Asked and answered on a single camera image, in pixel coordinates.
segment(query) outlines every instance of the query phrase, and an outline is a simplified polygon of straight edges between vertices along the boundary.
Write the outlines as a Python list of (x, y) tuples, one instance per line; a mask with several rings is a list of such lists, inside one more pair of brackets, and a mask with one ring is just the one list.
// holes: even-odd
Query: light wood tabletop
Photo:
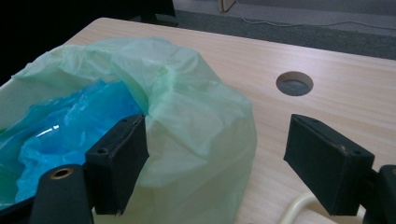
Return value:
[[(224, 83), (253, 103), (258, 146), (235, 223), (277, 223), (291, 201), (308, 191), (283, 161), (291, 114), (321, 120), (374, 153), (376, 171), (396, 164), (396, 61), (105, 18), (66, 44), (123, 36), (160, 36), (197, 50)], [(282, 93), (276, 80), (287, 72), (310, 76), (312, 91)], [(332, 222), (306, 210), (295, 223)]]

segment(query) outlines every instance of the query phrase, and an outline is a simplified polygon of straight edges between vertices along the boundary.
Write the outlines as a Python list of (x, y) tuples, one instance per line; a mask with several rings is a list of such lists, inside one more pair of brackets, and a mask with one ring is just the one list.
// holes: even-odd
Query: round cable hole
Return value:
[(52, 173), (50, 176), (51, 179), (62, 179), (73, 173), (73, 169), (71, 168), (62, 168)]
[(302, 96), (312, 91), (314, 81), (310, 76), (301, 72), (287, 72), (276, 80), (277, 88), (289, 96)]

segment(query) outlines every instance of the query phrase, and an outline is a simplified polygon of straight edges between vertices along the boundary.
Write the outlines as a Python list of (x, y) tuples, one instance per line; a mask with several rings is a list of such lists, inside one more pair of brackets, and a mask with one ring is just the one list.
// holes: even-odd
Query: floor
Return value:
[(274, 25), (341, 23), (328, 27), (396, 36), (396, 0), (238, 0), (227, 12), (219, 12), (218, 0), (173, 1), (175, 10), (237, 17), (246, 22), (269, 21)]

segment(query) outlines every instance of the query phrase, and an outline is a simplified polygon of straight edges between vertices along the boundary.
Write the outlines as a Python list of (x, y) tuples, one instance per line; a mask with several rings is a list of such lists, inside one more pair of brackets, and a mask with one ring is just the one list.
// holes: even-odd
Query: wood grain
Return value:
[[(199, 51), (227, 85), (252, 101), (259, 142), (235, 223), (277, 223), (308, 191), (283, 161), (291, 114), (319, 119), (370, 150), (375, 170), (396, 163), (395, 61), (111, 19), (94, 21), (66, 44), (123, 36), (160, 36)], [(276, 79), (289, 71), (309, 75), (313, 90), (299, 97), (280, 92)], [(305, 211), (296, 223), (332, 222)]]

